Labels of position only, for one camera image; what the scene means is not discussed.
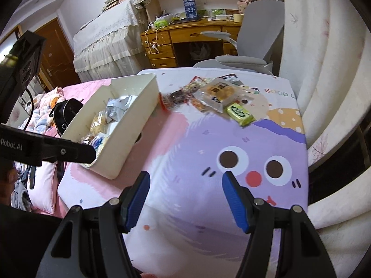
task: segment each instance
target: office chair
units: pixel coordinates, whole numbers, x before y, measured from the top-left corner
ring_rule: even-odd
[[[230,33],[203,31],[203,35],[219,38],[234,45],[238,55],[220,55],[194,65],[198,68],[228,68],[272,74],[270,61],[272,46],[283,31],[285,4],[277,0],[260,0],[246,7],[244,19],[237,37]]]

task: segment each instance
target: cartoon tablecloth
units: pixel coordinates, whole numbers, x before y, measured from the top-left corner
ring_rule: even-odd
[[[146,123],[120,175],[105,179],[70,164],[58,194],[68,207],[102,205],[132,185],[139,172],[151,175],[151,189],[138,224],[125,235],[135,267],[159,277],[234,277],[248,235],[235,224],[221,177],[231,170],[243,186],[273,206],[307,210],[307,150],[300,113],[289,81],[259,73],[205,68],[144,70],[157,74],[162,93],[171,93],[194,76],[229,73],[259,93],[248,101],[258,119],[241,128],[214,113],[182,105],[173,112],[159,106]],[[270,271],[278,258],[275,231]]]

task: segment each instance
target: black cable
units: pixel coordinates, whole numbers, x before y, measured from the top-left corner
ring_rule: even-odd
[[[30,117],[28,118],[28,121],[27,121],[25,127],[23,128],[23,130],[26,130],[28,124],[31,121],[31,117],[32,117],[32,114],[33,114],[33,98],[32,98],[32,95],[31,95],[31,92],[30,92],[29,89],[26,88],[26,92],[28,93],[28,95],[30,96],[30,99],[31,99],[31,114],[30,114]]]

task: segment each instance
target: chair backrest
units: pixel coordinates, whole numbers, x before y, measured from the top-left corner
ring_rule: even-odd
[[[281,1],[261,0],[246,7],[245,16],[237,37],[240,56],[262,58],[269,52],[282,31],[285,22],[285,4]]]

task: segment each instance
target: screw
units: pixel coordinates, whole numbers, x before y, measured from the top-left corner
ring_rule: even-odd
[[[76,206],[72,206],[72,207],[71,207],[71,211],[72,211],[73,213],[77,213],[77,212],[79,212],[80,209],[81,209],[81,207],[78,206],[78,205],[76,205]]]
[[[262,206],[264,204],[264,200],[261,198],[254,199],[254,204],[257,206]]]
[[[294,210],[294,212],[296,213],[300,213],[303,211],[303,209],[299,205],[292,206],[292,210]]]
[[[111,198],[110,200],[109,200],[109,204],[111,205],[111,206],[116,206],[117,204],[119,204],[120,203],[120,200],[118,199],[118,198]]]

